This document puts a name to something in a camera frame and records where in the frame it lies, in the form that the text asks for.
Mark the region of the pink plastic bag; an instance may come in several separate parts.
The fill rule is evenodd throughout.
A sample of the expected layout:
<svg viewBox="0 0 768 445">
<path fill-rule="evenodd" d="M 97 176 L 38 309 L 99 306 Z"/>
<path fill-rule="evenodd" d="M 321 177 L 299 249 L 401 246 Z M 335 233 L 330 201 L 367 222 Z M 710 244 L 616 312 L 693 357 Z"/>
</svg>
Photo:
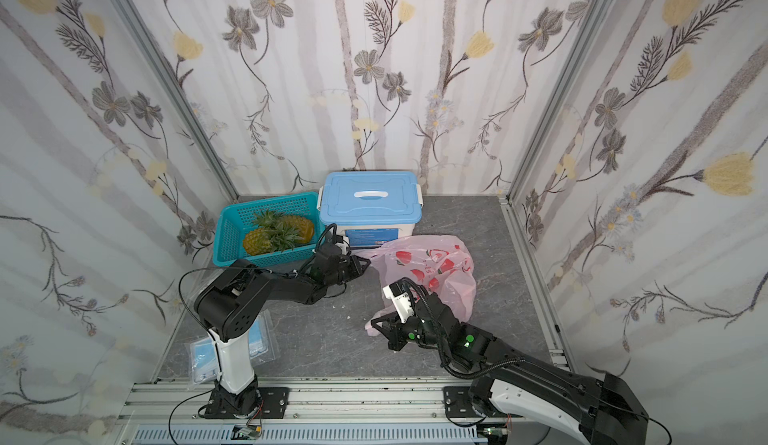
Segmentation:
<svg viewBox="0 0 768 445">
<path fill-rule="evenodd" d="M 412 235 L 353 253 L 371 261 L 383 288 L 409 278 L 436 293 L 458 320 L 471 318 L 477 291 L 475 264 L 458 237 Z"/>
</svg>

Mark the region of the pineapple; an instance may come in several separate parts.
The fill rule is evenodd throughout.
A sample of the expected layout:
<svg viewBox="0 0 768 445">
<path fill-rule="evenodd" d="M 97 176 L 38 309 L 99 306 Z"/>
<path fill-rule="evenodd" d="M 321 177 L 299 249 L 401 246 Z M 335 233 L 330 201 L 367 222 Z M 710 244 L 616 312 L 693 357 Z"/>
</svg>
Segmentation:
<svg viewBox="0 0 768 445">
<path fill-rule="evenodd" d="M 310 244 L 315 234 L 315 227 L 310 219 L 269 209 L 257 212 L 253 217 L 252 224 L 266 228 L 273 232 L 277 238 L 289 241 L 294 245 Z"/>
<path fill-rule="evenodd" d="M 301 244 L 302 237 L 293 227 L 258 228 L 248 232 L 242 243 L 249 256 L 283 252 Z"/>
</svg>

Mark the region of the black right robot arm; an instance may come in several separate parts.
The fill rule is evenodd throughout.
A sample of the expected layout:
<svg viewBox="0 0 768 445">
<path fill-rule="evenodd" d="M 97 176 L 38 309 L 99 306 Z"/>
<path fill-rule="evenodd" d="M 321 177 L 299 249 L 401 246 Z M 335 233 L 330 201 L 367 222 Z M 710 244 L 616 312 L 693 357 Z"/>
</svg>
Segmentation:
<svg viewBox="0 0 768 445">
<path fill-rule="evenodd" d="M 383 295 L 394 309 L 371 325 L 389 349 L 436 351 L 443 370 L 469 381 L 477 412 L 534 420 L 582 444 L 645 443 L 650 418 L 621 377 L 581 375 L 530 356 L 458 320 L 437 294 L 409 279 L 385 286 Z"/>
</svg>

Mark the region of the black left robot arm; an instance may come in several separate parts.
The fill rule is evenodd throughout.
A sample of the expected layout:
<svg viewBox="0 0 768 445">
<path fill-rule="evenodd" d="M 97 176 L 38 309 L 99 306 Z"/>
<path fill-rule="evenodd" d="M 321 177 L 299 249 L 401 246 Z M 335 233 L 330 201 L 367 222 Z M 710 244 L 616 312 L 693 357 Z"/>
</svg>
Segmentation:
<svg viewBox="0 0 768 445">
<path fill-rule="evenodd" d="M 328 289 L 364 275 L 367 258 L 342 250 L 335 240 L 315 247 L 302 266 L 275 272 L 238 259 L 197 296 L 193 310 L 212 337 L 217 376 L 200 416 L 205 419 L 245 419 L 263 404 L 251 363 L 248 333 L 269 301 L 313 305 Z"/>
</svg>

